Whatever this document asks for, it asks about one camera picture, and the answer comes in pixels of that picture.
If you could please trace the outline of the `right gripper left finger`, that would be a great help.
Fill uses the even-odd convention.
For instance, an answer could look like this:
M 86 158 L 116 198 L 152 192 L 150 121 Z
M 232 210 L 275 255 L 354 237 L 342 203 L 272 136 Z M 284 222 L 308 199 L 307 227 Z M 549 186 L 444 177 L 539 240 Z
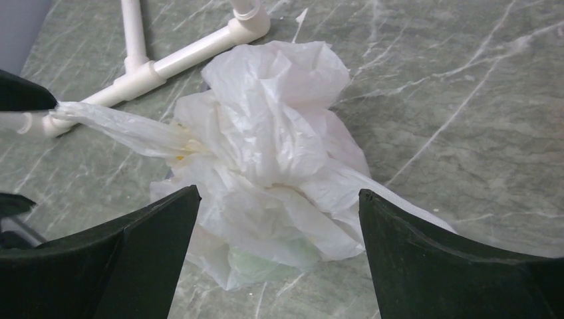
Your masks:
M 52 241 L 1 218 L 1 317 L 166 318 L 200 201 L 184 187 Z

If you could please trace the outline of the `white plastic bag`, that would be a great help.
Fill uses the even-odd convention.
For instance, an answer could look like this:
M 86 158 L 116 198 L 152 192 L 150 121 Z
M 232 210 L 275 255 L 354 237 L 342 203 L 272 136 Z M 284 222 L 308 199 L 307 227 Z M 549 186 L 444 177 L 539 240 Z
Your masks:
M 80 102 L 61 102 L 52 115 L 164 159 L 172 174 L 150 184 L 152 201 L 198 188 L 186 258 L 224 290 L 363 253 L 361 189 L 448 227 L 371 178 L 331 110 L 350 78 L 327 43 L 239 45 L 202 77 L 209 89 L 178 99 L 169 124 Z

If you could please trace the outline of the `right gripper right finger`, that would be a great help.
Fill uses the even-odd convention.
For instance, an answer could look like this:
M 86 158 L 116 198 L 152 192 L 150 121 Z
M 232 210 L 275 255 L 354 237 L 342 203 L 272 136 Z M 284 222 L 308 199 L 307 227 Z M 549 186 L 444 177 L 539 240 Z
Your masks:
M 382 318 L 562 318 L 563 259 L 492 247 L 371 190 L 359 218 Z

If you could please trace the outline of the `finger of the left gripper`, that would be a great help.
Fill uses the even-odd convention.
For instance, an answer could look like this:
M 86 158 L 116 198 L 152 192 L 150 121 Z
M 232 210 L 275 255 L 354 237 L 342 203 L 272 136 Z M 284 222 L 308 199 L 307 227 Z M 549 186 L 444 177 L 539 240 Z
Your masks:
M 46 88 L 1 70 L 1 111 L 47 111 L 57 105 Z
M 37 204 L 20 194 L 3 193 L 1 192 L 1 218 L 12 217 L 27 213 L 32 210 Z

